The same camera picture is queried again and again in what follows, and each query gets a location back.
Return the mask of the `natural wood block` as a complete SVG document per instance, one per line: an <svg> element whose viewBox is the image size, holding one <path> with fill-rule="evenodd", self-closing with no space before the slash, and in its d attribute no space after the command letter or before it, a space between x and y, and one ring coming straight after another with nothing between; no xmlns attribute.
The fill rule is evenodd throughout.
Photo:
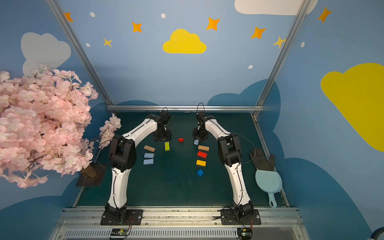
<svg viewBox="0 0 384 240"><path fill-rule="evenodd" d="M146 151L150 151L150 152L152 152L152 153L154 153L155 150L156 150L155 148L150 147L150 146L147 146L147 145L144 146L144 149L145 149Z"/></svg>
<svg viewBox="0 0 384 240"><path fill-rule="evenodd" d="M209 151L210 148L209 148L209 147L206 147L206 146L201 146L201 145L199 145L199 146L198 146L198 150L201 150L201 151Z"/></svg>

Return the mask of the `right controller board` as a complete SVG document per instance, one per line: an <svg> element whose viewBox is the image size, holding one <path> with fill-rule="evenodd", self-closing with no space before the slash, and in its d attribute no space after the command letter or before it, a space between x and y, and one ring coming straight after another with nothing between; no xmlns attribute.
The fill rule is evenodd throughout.
<svg viewBox="0 0 384 240"><path fill-rule="evenodd" d="M237 240L251 240L253 236L252 229L237 228Z"/></svg>

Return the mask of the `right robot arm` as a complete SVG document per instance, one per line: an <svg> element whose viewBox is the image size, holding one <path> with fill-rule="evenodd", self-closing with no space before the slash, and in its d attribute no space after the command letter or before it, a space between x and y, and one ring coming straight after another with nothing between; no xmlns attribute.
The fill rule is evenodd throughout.
<svg viewBox="0 0 384 240"><path fill-rule="evenodd" d="M197 112L196 118L198 125L193 131L194 139L205 141L212 134L217 140L218 156L228 172L233 190L235 216L238 220L252 216L254 206L243 177L239 135L225 130L214 116L206 116L203 111Z"/></svg>

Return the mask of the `aluminium back frame bar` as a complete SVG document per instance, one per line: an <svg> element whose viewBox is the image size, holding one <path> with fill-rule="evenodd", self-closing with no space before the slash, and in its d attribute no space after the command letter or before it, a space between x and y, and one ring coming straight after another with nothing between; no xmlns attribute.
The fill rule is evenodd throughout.
<svg viewBox="0 0 384 240"><path fill-rule="evenodd" d="M205 110L206 112L261 112L263 106L151 106L151 105L107 105L109 111L161 111L170 112L195 112Z"/></svg>

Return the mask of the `left controller board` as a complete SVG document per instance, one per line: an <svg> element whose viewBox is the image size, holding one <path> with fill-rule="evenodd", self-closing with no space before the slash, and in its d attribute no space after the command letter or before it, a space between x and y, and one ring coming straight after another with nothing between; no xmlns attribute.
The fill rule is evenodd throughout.
<svg viewBox="0 0 384 240"><path fill-rule="evenodd" d="M129 231L130 230L128 228L114 228L111 230L110 238L124 239L128 235Z"/></svg>

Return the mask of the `controller board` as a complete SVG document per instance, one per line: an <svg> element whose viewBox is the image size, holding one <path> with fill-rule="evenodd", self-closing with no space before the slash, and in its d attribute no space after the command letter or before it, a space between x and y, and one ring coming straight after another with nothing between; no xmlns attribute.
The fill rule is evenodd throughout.
<svg viewBox="0 0 384 240"><path fill-rule="evenodd" d="M130 230L128 228L114 228L111 230L110 238L124 239L128 235L129 231Z"/></svg>
<svg viewBox="0 0 384 240"><path fill-rule="evenodd" d="M252 229L237 228L237 240L251 240L253 236Z"/></svg>

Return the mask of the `yellow rectangular block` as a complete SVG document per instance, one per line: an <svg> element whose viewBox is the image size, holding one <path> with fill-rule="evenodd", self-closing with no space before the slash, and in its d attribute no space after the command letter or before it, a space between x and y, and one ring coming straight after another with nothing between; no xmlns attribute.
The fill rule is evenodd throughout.
<svg viewBox="0 0 384 240"><path fill-rule="evenodd" d="M202 160L197 160L197 161L196 161L196 165L197 165L197 166L205 167L206 164L207 164L206 161L202 161Z"/></svg>

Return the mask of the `aluminium front rail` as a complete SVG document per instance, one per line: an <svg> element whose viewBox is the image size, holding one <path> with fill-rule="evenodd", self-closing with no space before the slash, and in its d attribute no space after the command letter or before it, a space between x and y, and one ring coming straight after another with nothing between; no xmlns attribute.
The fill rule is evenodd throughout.
<svg viewBox="0 0 384 240"><path fill-rule="evenodd" d="M51 240L237 240L237 228L252 229L252 240L308 240L309 234L296 208L257 207L261 225L222 225L224 207L130 207L142 209L139 226L101 226L101 207L64 209ZM114 228L128 228L124 239L110 238Z"/></svg>

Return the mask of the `pink cherry blossom tree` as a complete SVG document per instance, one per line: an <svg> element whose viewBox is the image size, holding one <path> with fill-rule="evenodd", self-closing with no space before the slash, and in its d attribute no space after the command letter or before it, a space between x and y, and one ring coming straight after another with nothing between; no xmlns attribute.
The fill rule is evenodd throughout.
<svg viewBox="0 0 384 240"><path fill-rule="evenodd" d="M91 83L73 71L46 66L21 78L1 71L1 177L19 188L43 184L37 170L73 175L115 138L121 120L112 115L90 141L84 137L91 123L89 102L98 97Z"/></svg>

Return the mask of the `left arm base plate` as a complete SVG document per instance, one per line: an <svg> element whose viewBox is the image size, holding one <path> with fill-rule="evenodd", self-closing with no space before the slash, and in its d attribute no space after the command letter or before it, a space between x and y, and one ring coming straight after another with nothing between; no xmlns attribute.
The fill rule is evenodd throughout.
<svg viewBox="0 0 384 240"><path fill-rule="evenodd" d="M128 210L119 210L115 213L105 212L102 215L100 222L101 226L139 226L142 222L143 210L142 209L128 209Z"/></svg>

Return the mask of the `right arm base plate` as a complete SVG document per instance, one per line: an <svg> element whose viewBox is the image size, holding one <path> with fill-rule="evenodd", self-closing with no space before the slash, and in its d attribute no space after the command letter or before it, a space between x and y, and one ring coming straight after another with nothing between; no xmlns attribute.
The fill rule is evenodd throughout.
<svg viewBox="0 0 384 240"><path fill-rule="evenodd" d="M248 217L240 217L235 210L233 209L221 209L221 222L222 225L261 225L261 216L259 214L259 211L254 209L254 212L252 215Z"/></svg>

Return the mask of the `blue cube block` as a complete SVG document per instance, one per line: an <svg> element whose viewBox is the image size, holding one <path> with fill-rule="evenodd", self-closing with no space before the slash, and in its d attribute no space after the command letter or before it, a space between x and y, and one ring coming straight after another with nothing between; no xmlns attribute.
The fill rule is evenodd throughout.
<svg viewBox="0 0 384 240"><path fill-rule="evenodd" d="M197 175L198 175L199 177L202 177L203 174L204 174L204 171L203 171L203 170L200 169L200 170L197 171Z"/></svg>

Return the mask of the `light blue dustpan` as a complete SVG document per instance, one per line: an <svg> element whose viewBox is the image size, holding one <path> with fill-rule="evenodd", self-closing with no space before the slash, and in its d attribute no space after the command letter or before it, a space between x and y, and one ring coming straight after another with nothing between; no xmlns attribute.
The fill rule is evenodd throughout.
<svg viewBox="0 0 384 240"><path fill-rule="evenodd" d="M276 208L278 204L275 194L283 187L280 174L275 171L256 170L255 180L259 188L268 194L270 207Z"/></svg>

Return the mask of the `dark tree base plate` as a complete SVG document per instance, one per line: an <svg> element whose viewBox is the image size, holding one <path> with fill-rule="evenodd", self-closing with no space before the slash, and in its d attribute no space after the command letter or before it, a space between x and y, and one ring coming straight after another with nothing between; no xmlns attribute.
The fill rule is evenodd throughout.
<svg viewBox="0 0 384 240"><path fill-rule="evenodd" d="M81 170L81 175L76 183L77 187L100 186L106 174L107 164L91 163L86 169Z"/></svg>

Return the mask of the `red rectangular block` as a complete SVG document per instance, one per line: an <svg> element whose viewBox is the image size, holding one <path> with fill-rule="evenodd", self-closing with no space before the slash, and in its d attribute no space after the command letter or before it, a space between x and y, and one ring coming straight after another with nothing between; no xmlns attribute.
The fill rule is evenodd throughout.
<svg viewBox="0 0 384 240"><path fill-rule="evenodd" d="M205 152L202 152L202 151L198 151L197 156L200 157L200 158L206 159L208 154L205 153Z"/></svg>

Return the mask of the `black rubber glove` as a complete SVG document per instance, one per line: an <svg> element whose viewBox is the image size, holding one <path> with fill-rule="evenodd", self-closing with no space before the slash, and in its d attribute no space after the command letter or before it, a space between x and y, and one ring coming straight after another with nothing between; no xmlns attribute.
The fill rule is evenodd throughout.
<svg viewBox="0 0 384 240"><path fill-rule="evenodd" d="M275 168L275 156L270 155L267 160L262 149L253 149L250 152L250 158L258 170L273 171Z"/></svg>

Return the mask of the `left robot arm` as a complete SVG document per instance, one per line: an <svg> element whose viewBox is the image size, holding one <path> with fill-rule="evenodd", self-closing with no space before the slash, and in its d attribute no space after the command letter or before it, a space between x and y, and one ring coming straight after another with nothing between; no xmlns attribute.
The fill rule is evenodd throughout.
<svg viewBox="0 0 384 240"><path fill-rule="evenodd" d="M148 135L154 134L154 141L170 141L172 133L167 129L171 116L162 110L159 115L149 114L142 123L131 131L112 140L109 159L112 163L111 194L105 206L105 216L123 223L127 217L127 186L130 172L137 161L136 147Z"/></svg>

